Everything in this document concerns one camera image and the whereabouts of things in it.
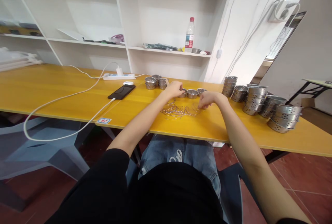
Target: plastic bottle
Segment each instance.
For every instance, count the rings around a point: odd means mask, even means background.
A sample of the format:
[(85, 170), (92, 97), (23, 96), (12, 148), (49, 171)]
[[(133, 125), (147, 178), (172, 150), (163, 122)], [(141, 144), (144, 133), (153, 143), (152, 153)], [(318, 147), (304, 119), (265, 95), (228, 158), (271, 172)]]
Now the plastic bottle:
[(186, 44), (184, 47), (185, 52), (191, 53), (193, 49), (193, 42), (194, 42), (194, 18), (190, 18), (190, 23), (186, 33)]

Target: jeans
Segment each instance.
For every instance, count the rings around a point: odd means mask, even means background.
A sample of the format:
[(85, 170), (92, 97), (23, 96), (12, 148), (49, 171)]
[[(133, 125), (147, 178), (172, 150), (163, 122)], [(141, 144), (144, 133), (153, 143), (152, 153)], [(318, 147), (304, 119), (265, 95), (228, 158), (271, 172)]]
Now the jeans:
[(220, 180), (213, 146), (203, 140), (154, 134), (142, 154), (138, 179), (155, 166), (166, 162), (184, 162), (205, 175), (220, 198)]

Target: black sleeve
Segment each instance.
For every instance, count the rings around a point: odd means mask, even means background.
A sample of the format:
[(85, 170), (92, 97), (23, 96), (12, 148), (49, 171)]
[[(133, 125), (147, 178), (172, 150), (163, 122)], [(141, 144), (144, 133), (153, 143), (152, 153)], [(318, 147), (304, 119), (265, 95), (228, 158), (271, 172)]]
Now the black sleeve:
[(308, 224), (308, 223), (293, 218), (284, 218), (278, 220), (276, 224)]
[(128, 211), (128, 163), (123, 150), (107, 150), (46, 223), (123, 223)]

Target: sticker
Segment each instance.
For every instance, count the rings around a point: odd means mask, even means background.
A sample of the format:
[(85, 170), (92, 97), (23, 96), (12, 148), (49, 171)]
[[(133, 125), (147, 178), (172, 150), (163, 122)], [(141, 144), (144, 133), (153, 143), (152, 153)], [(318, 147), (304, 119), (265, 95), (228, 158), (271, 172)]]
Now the sticker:
[(110, 122), (112, 119), (106, 119), (106, 118), (100, 118), (97, 122), (102, 123), (102, 124), (107, 124)]

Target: person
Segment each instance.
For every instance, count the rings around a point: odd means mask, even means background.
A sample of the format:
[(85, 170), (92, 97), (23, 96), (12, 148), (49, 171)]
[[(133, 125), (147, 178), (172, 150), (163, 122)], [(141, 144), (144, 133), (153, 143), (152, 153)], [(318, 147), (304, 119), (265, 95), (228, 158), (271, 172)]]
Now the person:
[[(182, 94), (181, 89), (181, 82), (168, 83), (111, 142), (46, 223), (225, 223), (218, 195), (222, 185), (213, 147), (206, 141), (155, 135), (142, 155), (139, 179), (127, 187), (126, 170), (133, 150), (163, 106)], [(228, 99), (218, 92), (204, 92), (199, 108), (213, 103), (220, 109), (230, 143), (266, 221), (310, 223), (272, 173)]]

